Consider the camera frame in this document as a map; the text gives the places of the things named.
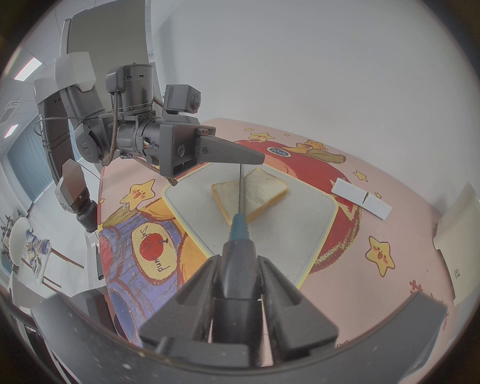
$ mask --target white bread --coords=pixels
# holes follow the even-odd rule
[[[239,181],[229,181],[212,185],[212,193],[228,225],[239,208]],[[261,168],[255,168],[245,176],[245,216],[247,223],[255,220],[262,212],[278,203],[288,193],[288,185],[283,180]]]

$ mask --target cutting board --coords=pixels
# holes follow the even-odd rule
[[[255,168],[285,181],[289,191],[248,224],[258,255],[269,258],[300,287],[317,259],[335,219],[333,197],[268,165],[244,165],[245,176]],[[213,184],[237,180],[238,164],[209,163],[167,186],[162,197],[193,241],[207,257],[221,254],[230,226],[213,197]]]

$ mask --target blue curtain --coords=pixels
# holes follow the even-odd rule
[[[37,120],[38,116],[27,125],[7,153],[13,172],[32,201],[35,201],[53,182],[42,139],[34,132],[33,125]],[[68,126],[70,128],[73,155],[75,156],[75,161],[78,161],[82,156],[78,152],[73,126],[70,121]],[[40,132],[40,124],[35,126],[35,130]]]

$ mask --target white wall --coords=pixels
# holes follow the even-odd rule
[[[152,0],[160,89],[202,92],[200,121],[295,132],[391,174],[444,213],[480,192],[480,87],[416,0]]]

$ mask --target table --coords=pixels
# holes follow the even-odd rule
[[[330,233],[300,287],[339,328],[337,345],[368,332],[413,292],[423,291],[448,306],[432,357],[403,383],[423,377],[450,345],[457,315],[448,271],[432,243],[438,212],[385,172],[327,144],[235,120],[205,124],[215,126],[219,137],[265,153],[267,165],[337,201]],[[381,220],[332,194],[337,177],[391,205],[388,218]],[[163,201],[167,184],[131,159],[117,159],[101,172],[98,229],[103,271],[119,322],[137,345],[140,326],[206,258]],[[147,225],[147,236],[135,231]]]

